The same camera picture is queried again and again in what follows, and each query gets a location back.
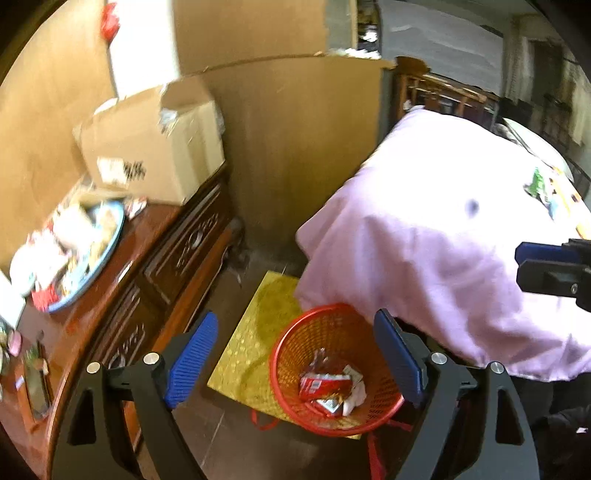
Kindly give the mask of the red snack wrapper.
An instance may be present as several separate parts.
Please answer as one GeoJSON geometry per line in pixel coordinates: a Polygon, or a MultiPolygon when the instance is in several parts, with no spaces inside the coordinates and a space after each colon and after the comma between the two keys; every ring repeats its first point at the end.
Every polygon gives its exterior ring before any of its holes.
{"type": "Polygon", "coordinates": [[[352,377],[346,374],[307,373],[301,377],[300,398],[303,401],[344,398],[353,389],[352,377]]]}

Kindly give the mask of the red plastic trash basket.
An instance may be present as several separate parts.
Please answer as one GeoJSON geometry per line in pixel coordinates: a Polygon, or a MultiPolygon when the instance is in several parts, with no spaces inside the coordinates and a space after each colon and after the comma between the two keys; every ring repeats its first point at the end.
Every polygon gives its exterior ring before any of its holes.
{"type": "Polygon", "coordinates": [[[280,335],[270,354],[273,395],[290,420],[326,437],[353,437],[388,422],[404,398],[375,340],[372,325],[344,303],[311,309],[280,335]],[[308,374],[346,375],[362,381],[366,398],[348,415],[327,411],[301,395],[308,374]]]}

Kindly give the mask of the light blue face mask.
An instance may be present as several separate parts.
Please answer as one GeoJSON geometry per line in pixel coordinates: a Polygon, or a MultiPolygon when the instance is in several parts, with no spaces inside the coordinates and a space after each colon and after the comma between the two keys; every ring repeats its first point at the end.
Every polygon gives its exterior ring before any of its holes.
{"type": "Polygon", "coordinates": [[[553,193],[547,197],[547,209],[552,219],[555,218],[559,208],[558,200],[559,198],[557,193],[553,193]]]}

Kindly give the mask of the green snack packet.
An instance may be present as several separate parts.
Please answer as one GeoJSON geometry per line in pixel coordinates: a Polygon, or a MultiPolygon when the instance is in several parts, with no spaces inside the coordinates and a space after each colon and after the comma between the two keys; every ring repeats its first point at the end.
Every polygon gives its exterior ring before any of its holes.
{"type": "Polygon", "coordinates": [[[539,200],[544,205],[547,204],[547,194],[543,175],[538,169],[535,169],[532,180],[524,186],[525,192],[532,198],[539,200]]]}

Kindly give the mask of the yellow patterned floor mat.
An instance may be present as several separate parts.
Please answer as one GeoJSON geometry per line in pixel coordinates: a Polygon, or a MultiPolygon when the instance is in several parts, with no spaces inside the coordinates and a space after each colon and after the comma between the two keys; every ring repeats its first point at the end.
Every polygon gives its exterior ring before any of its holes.
{"type": "Polygon", "coordinates": [[[270,356],[276,341],[301,316],[298,279],[267,271],[217,361],[207,387],[249,408],[252,425],[270,431],[287,422],[273,394],[270,356]]]}

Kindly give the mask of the dark wooden dresser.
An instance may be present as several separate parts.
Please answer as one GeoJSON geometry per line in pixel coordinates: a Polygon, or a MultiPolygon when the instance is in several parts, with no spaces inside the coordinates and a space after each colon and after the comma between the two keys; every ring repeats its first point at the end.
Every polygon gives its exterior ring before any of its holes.
{"type": "Polygon", "coordinates": [[[65,403],[88,363],[131,364],[187,329],[221,269],[232,217],[221,168],[184,206],[150,204],[126,222],[106,266],[73,304],[55,313],[26,305],[18,330],[23,348],[42,346],[51,406],[33,419],[16,357],[1,379],[1,424],[35,476],[49,476],[65,403]]]}

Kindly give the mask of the purple printed blanket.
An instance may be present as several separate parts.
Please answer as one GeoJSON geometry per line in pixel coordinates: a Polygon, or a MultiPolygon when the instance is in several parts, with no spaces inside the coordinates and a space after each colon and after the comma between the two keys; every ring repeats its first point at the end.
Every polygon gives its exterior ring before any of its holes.
{"type": "Polygon", "coordinates": [[[577,236],[525,188],[547,166],[468,120],[415,108],[297,230],[304,309],[380,309],[477,366],[553,382],[590,369],[590,316],[523,292],[516,248],[577,236]]]}

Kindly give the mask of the blue plate with clutter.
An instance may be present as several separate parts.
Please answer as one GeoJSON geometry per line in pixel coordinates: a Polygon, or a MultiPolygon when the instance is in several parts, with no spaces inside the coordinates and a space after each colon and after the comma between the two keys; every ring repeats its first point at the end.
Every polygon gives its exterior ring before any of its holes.
{"type": "Polygon", "coordinates": [[[10,285],[31,298],[41,312],[54,313],[71,305],[106,266],[124,223],[119,201],[58,207],[49,223],[32,232],[13,255],[10,285]]]}

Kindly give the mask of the wooden chair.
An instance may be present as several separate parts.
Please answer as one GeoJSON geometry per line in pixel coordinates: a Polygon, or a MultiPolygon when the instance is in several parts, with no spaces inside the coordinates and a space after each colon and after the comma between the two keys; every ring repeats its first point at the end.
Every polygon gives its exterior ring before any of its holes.
{"type": "Polygon", "coordinates": [[[398,123],[413,107],[467,119],[488,130],[496,122],[499,96],[431,72],[421,59],[398,56],[391,112],[398,123]]]}

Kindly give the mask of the cardboard box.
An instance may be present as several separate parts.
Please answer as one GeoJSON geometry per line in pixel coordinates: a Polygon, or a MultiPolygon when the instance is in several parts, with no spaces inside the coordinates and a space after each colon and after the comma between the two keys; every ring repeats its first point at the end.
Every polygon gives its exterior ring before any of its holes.
{"type": "Polygon", "coordinates": [[[224,164],[221,124],[204,81],[192,76],[114,102],[73,137],[97,187],[183,205],[224,164]]]}

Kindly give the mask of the wooden wall cabinet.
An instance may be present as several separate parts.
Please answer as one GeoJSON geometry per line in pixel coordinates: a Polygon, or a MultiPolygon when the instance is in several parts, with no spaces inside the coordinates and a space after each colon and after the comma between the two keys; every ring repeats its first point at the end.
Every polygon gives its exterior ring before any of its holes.
{"type": "Polygon", "coordinates": [[[298,227],[387,130],[393,66],[338,54],[352,45],[352,1],[177,1],[173,12],[180,71],[221,109],[247,244],[293,257],[298,227]]]}

